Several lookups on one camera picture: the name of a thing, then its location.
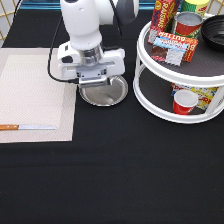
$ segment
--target beige placemat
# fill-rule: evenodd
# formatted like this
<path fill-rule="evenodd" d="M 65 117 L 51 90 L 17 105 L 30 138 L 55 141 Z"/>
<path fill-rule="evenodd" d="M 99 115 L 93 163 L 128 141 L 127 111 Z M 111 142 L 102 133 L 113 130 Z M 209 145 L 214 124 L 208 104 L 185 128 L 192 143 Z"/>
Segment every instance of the beige placemat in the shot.
<path fill-rule="evenodd" d="M 42 48 L 0 50 L 0 124 L 57 127 L 0 131 L 0 143 L 72 140 L 76 86 L 49 78 L 48 53 L 49 49 Z M 56 54 L 57 49 L 52 55 L 51 71 L 58 76 Z"/>

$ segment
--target metal bowl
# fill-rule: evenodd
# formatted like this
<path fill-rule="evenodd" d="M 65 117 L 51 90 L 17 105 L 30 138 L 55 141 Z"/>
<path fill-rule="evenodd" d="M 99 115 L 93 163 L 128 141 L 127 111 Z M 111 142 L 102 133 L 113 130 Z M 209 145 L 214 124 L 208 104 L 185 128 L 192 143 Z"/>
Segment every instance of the metal bowl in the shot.
<path fill-rule="evenodd" d="M 212 16 L 201 27 L 205 43 L 211 48 L 224 51 L 224 15 Z"/>
<path fill-rule="evenodd" d="M 82 98 L 96 106 L 112 106 L 121 102 L 128 93 L 128 84 L 122 76 L 110 78 L 111 85 L 79 88 Z"/>

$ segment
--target white backdrop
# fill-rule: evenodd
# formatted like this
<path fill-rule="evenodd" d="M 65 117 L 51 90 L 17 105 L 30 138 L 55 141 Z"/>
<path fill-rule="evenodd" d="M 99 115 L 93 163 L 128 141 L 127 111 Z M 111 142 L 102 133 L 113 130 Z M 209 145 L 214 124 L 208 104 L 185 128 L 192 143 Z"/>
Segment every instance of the white backdrop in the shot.
<path fill-rule="evenodd" d="M 9 32 L 10 25 L 13 22 L 13 13 L 15 5 L 19 0 L 0 0 L 0 47 L 3 44 L 2 36 L 5 38 Z"/>
<path fill-rule="evenodd" d="M 0 32 L 1 32 L 0 33 L 0 48 L 3 45 L 2 36 L 3 38 L 6 38 L 10 29 L 10 25 L 13 22 L 13 13 L 15 10 L 15 5 L 18 3 L 18 1 L 19 0 L 0 0 L 0 3 L 2 3 L 0 4 Z M 213 4 L 209 13 L 213 15 L 216 15 L 218 13 L 221 6 L 221 3 L 219 3 L 218 1 L 223 1 L 223 0 L 214 0 L 214 1 L 211 0 Z M 222 7 L 220 14 L 224 14 L 224 7 Z"/>

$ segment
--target knife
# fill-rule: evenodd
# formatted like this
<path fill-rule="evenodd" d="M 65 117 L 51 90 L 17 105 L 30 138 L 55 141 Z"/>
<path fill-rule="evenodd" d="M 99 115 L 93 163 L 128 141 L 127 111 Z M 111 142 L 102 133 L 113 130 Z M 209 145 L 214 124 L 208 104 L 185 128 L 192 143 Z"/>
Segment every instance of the knife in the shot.
<path fill-rule="evenodd" d="M 54 126 L 50 125 L 0 125 L 0 131 L 7 130 L 55 130 Z"/>

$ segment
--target white wall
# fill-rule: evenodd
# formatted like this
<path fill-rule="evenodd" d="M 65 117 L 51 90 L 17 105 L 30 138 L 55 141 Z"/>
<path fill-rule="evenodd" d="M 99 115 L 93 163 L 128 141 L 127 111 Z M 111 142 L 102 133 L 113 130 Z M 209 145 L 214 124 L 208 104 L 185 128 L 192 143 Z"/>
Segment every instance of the white wall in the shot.
<path fill-rule="evenodd" d="M 15 11 L 15 6 L 13 4 L 13 0 L 1 0 L 1 2 L 3 4 L 3 7 L 4 7 L 6 13 L 11 13 L 11 12 Z M 0 31 L 3 35 L 3 37 L 6 37 L 9 32 L 9 29 L 10 29 L 9 24 L 12 24 L 12 22 L 13 22 L 13 14 L 7 15 L 9 21 L 7 20 L 7 18 L 4 14 L 5 14 L 4 10 L 0 3 Z M 0 48 L 1 48 L 2 44 L 3 44 L 3 40 L 0 40 Z"/>
<path fill-rule="evenodd" d="M 13 4 L 13 0 L 1 0 L 1 1 L 3 3 L 6 13 L 14 12 L 15 7 Z M 221 6 L 220 3 L 214 1 L 214 3 L 212 4 L 210 13 L 216 15 L 219 11 L 220 6 Z M 6 19 L 6 16 L 1 16 L 1 15 L 4 15 L 4 10 L 0 4 L 0 31 L 2 35 L 6 37 L 10 29 L 9 23 L 12 24 L 13 22 L 13 14 L 8 15 L 9 22 Z"/>

